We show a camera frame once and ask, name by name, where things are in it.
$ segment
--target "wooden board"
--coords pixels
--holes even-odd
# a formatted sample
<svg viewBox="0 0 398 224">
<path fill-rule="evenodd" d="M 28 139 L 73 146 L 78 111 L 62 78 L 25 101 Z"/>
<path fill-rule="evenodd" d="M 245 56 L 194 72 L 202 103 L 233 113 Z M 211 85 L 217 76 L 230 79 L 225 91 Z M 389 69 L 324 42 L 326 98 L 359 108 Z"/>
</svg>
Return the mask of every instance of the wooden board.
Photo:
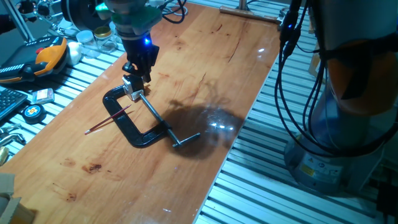
<svg viewBox="0 0 398 224">
<path fill-rule="evenodd" d="M 122 85 L 124 54 L 77 96 L 0 172 L 16 174 L 15 197 L 36 213 L 36 223 L 191 223 L 273 61 L 275 24 L 220 14 L 187 4 L 183 24 L 152 30 L 160 54 L 147 99 L 186 138 L 133 148 L 109 116 L 103 95 Z M 141 131 L 155 119 L 141 101 L 121 106 Z"/>
</svg>

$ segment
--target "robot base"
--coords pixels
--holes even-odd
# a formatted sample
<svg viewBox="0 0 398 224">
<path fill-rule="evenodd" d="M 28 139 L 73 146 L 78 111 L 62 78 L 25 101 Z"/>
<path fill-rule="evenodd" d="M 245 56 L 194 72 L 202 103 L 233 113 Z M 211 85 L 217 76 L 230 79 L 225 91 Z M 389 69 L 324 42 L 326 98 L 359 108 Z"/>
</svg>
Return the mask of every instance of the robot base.
<svg viewBox="0 0 398 224">
<path fill-rule="evenodd" d="M 308 139 L 297 139 L 308 149 L 324 153 Z M 293 178 L 300 184 L 324 194 L 341 191 L 359 192 L 368 182 L 384 153 L 380 147 L 372 154 L 361 157 L 329 158 L 315 156 L 291 139 L 285 148 L 285 164 Z"/>
</svg>

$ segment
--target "blue led light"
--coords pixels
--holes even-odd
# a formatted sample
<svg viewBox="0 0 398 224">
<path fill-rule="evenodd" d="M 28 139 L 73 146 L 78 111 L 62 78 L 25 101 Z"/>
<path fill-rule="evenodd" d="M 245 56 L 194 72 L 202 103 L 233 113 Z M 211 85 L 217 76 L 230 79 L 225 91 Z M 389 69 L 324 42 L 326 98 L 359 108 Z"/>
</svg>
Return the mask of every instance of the blue led light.
<svg viewBox="0 0 398 224">
<path fill-rule="evenodd" d="M 145 45 L 148 45 L 148 44 L 150 44 L 150 40 L 148 39 L 148 38 L 145 38 Z"/>
</svg>

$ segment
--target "cardboard box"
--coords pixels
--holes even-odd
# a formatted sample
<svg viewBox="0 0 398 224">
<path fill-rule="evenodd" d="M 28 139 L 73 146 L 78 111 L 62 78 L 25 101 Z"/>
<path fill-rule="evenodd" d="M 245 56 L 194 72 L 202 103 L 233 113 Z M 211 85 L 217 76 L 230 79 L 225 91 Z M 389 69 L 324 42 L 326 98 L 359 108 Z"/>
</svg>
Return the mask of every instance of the cardboard box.
<svg viewBox="0 0 398 224">
<path fill-rule="evenodd" d="M 0 173 L 0 224 L 30 224 L 34 213 L 19 202 L 21 198 L 13 198 L 14 174 Z"/>
</svg>

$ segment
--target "glass jar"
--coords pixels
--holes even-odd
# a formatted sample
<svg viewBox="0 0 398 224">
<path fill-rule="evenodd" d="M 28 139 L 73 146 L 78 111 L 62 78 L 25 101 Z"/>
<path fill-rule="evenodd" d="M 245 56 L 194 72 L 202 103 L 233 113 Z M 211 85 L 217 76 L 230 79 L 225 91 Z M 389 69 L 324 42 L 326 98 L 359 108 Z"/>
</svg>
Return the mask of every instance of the glass jar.
<svg viewBox="0 0 398 224">
<path fill-rule="evenodd" d="M 76 39 L 81 43 L 82 54 L 88 59 L 93 59 L 100 56 L 98 52 L 97 44 L 94 40 L 93 33 L 89 30 L 83 30 L 76 35 Z"/>
<path fill-rule="evenodd" d="M 98 49 L 104 53 L 111 53 L 116 50 L 117 44 L 113 40 L 112 31 L 109 27 L 99 27 L 94 30 L 94 36 Z"/>
</svg>

